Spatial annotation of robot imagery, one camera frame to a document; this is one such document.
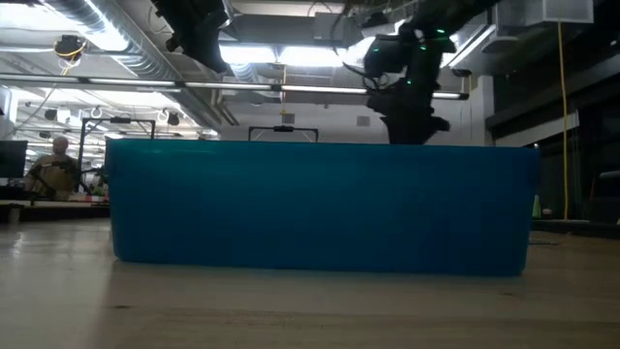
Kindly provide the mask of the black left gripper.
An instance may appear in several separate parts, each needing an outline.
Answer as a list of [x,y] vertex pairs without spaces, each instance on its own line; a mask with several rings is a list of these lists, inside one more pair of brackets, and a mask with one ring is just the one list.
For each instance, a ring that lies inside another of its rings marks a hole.
[[219,27],[228,20],[222,0],[152,0],[155,15],[163,18],[172,31],[166,49],[195,51],[195,59],[221,74],[228,65],[219,47]]

